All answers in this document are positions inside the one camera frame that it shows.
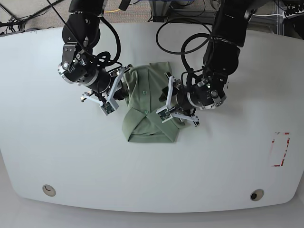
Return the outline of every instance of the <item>cable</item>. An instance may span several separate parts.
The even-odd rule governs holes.
[[[204,69],[205,69],[205,67],[203,67],[202,69],[199,69],[199,70],[185,71],[185,72],[183,72],[183,73],[181,74],[181,76],[180,76],[180,78],[181,78],[181,84],[184,85],[183,77],[184,77],[185,74],[189,74],[189,73],[191,73],[191,74],[198,73],[198,72],[200,72],[200,71],[203,71]]]
[[[51,5],[52,5],[52,6],[55,6],[55,5],[57,5],[57,4],[59,4],[59,3],[63,2],[63,1],[64,1],[64,0],[56,0],[56,1],[53,2]],[[29,15],[28,18],[26,18],[25,20],[23,20],[23,22],[24,22],[23,27],[25,27],[26,23],[27,23],[29,20],[46,14],[50,9],[51,9],[51,6],[48,5],[48,6],[44,7],[44,8],[42,8],[42,9],[38,10],[36,13],[33,13],[32,15]]]
[[[130,3],[129,5],[135,5],[135,4],[137,4],[138,2],[140,2],[140,0],[139,0],[139,1],[136,1],[136,2],[134,2],[134,3]]]
[[[220,0],[220,2],[221,2],[221,7],[219,8],[219,12],[218,12],[218,21],[221,21],[221,19],[222,19],[222,17],[223,17],[223,9],[224,9],[223,5],[224,5],[224,3],[225,3],[225,0]],[[158,41],[158,35],[159,35],[160,30],[161,30],[164,26],[166,26],[166,25],[169,24],[170,22],[177,21],[177,20],[179,20],[179,19],[172,19],[172,20],[170,20],[170,21],[167,21],[167,22],[164,23],[163,25],[161,25],[160,28],[157,30],[157,32],[156,32],[156,37],[155,37],[157,46],[158,46],[161,50],[163,50],[164,52],[167,52],[167,53],[173,54],[173,55],[185,55],[185,54],[189,54],[189,53],[192,53],[192,52],[194,52],[194,51],[199,50],[201,47],[203,47],[205,44],[207,44],[207,43],[209,42],[209,40],[214,36],[215,31],[217,30],[217,28],[218,28],[218,26],[219,26],[219,24],[216,23],[215,26],[214,26],[214,28],[213,28],[213,30],[212,30],[212,32],[211,32],[211,34],[208,36],[208,38],[207,38],[201,45],[199,45],[198,47],[196,47],[195,49],[192,49],[192,50],[190,50],[190,51],[185,51],[185,52],[173,52],[173,51],[169,51],[169,50],[164,49],[164,48],[160,45],[160,43],[159,43],[159,41]]]
[[[58,13],[58,11],[55,9],[55,7],[49,2],[49,0],[47,0],[47,2],[49,3],[49,5],[52,7],[52,9],[55,11],[55,13],[58,15],[58,17],[61,19],[61,21],[64,23],[64,25],[67,27],[67,29],[69,30],[69,32],[71,33],[71,35],[73,36],[73,38],[76,40],[76,42],[78,43],[78,45],[81,47],[81,49],[87,54],[89,55],[89,57],[93,57],[93,59],[90,59],[93,63],[97,63],[97,61],[99,61],[99,59],[106,59],[104,57],[99,57],[99,56],[104,56],[104,54],[106,54],[106,52],[102,52],[99,53],[97,56],[89,53],[86,48],[83,46],[83,44],[81,44],[81,42],[76,38],[75,34],[73,33],[72,29],[66,24],[65,20],[63,20],[63,18],[60,16],[60,14]],[[117,32],[115,31],[115,29],[112,27],[112,25],[104,18],[101,17],[100,20],[113,32],[115,39],[116,39],[116,44],[117,44],[117,52],[116,52],[116,56],[113,60],[108,60],[108,62],[105,64],[105,67],[111,66],[115,63],[121,64],[119,62],[117,62],[120,53],[121,53],[121,44],[120,44],[120,40],[118,37]]]
[[[182,5],[182,4],[179,4],[178,2],[175,2],[175,4],[177,4],[178,6],[180,6],[180,7],[182,7],[182,8],[183,8],[183,7],[186,7],[186,6],[189,6],[189,5],[193,4],[193,3],[194,3],[194,0],[188,1],[186,5]]]
[[[217,8],[213,5],[213,2],[216,1],[216,0],[210,0],[210,5],[213,9],[217,10]]]
[[[113,69],[107,71],[107,73],[111,73],[112,71],[117,70],[117,69],[121,68],[122,66],[123,66],[123,65],[118,66],[118,67],[115,67],[115,68],[113,68]]]
[[[115,13],[115,12],[118,12],[120,11],[120,9],[116,9],[116,10],[112,10],[112,11],[105,11],[104,13]]]
[[[151,13],[151,17],[148,19],[148,21],[147,21],[147,22],[152,21],[152,17],[153,17],[153,15],[152,15],[152,10],[150,11],[150,13]]]
[[[202,14],[206,11],[206,3],[205,3],[205,0],[203,0],[203,2],[204,2],[204,10],[203,10],[201,13],[199,13],[198,15],[195,15],[195,16],[187,16],[187,15],[180,14],[180,13],[177,12],[177,10],[174,10],[173,8],[172,8],[172,11],[173,11],[174,13],[178,14],[178,15],[181,15],[181,16],[187,17],[187,18],[199,17],[200,15],[202,15]]]
[[[1,3],[0,3],[0,8],[2,8],[10,17],[11,19],[16,19],[16,16],[14,14],[11,13],[10,10],[8,10],[5,6],[3,6]]]
[[[207,33],[197,33],[191,37],[189,37],[188,39],[186,39],[186,41],[183,43],[182,47],[181,47],[181,51],[184,52],[186,50],[186,46],[194,39],[196,38],[200,38],[200,37],[203,37],[203,38],[208,38],[209,34]],[[186,57],[185,55],[181,55],[181,61],[185,67],[185,69],[187,71],[189,71],[191,69],[191,67],[189,66],[189,64],[187,63],[187,60],[186,60]]]
[[[112,63],[107,65],[107,67],[108,67],[108,66],[112,66],[119,59],[119,56],[120,56],[120,53],[121,53],[121,43],[120,43],[119,36],[118,36],[116,30],[113,28],[113,26],[104,17],[101,17],[100,20],[112,31],[112,33],[115,36],[116,45],[117,45],[116,56],[112,60]]]
[[[280,6],[280,4],[278,4],[277,2],[276,2],[276,0],[274,0],[274,3],[281,9],[281,10],[284,10],[285,11],[285,9],[283,9],[281,6]]]
[[[267,15],[258,15],[258,14],[253,14],[253,16],[257,16],[257,17],[271,17],[271,16],[283,16],[282,14],[267,14]]]

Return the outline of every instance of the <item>power strip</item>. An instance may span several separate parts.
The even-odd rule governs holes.
[[[291,19],[301,15],[304,15],[304,4],[296,5],[293,8],[291,6],[282,14],[284,19]]]

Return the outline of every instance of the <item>white bracket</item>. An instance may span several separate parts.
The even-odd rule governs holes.
[[[180,118],[180,119],[184,119],[184,120],[189,120],[189,121],[193,121],[193,122],[198,122],[199,119],[197,118],[197,116],[186,116],[186,115],[182,115],[178,112],[173,112],[170,113],[170,110],[172,109],[171,106],[171,99],[172,99],[172,93],[173,93],[173,83],[175,82],[175,78],[173,76],[169,77],[169,82],[168,82],[168,95],[167,95],[167,100],[166,100],[166,105],[164,107],[159,108],[156,113],[160,116],[160,118],[162,119],[162,123],[165,123],[167,121],[169,121],[170,119],[176,117],[176,118]]]
[[[119,81],[123,78],[124,72],[126,71],[125,67],[121,67],[118,69],[118,76],[115,78],[112,88],[110,90],[109,96],[106,98],[106,103],[99,101],[97,99],[94,99],[90,97],[89,93],[84,93],[81,99],[83,98],[88,99],[90,101],[93,101],[95,103],[99,104],[100,109],[104,112],[105,115],[109,115],[110,113],[116,111],[119,107],[118,103],[114,99],[114,94],[116,92],[117,86],[119,84]]]

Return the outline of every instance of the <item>green shirt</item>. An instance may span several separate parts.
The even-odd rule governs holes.
[[[128,87],[126,99],[129,112],[123,120],[123,133],[133,143],[173,143],[179,128],[185,124],[179,119],[162,123],[157,109],[165,103],[159,102],[162,89],[168,86],[165,73],[171,72],[169,62],[138,66],[125,73]]]

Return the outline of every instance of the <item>white table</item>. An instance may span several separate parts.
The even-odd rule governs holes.
[[[124,65],[170,61],[174,76],[183,72],[180,56],[156,46],[159,24],[114,27]],[[114,55],[113,35],[104,26],[101,31],[95,53]],[[168,25],[160,42],[179,51],[187,37],[201,31],[198,25]],[[182,130],[175,144],[128,143],[121,132],[123,101],[108,117],[94,103],[81,103],[87,89],[57,74],[62,47],[61,29],[0,38],[0,149],[21,197],[138,212],[244,209],[293,197],[304,170],[302,40],[248,31],[227,100],[198,113],[201,126]],[[187,55],[193,68],[201,66],[204,53],[202,48]],[[284,165],[273,167],[288,137]],[[55,197],[43,193],[44,184],[56,189]],[[253,202],[256,189],[265,195]]]

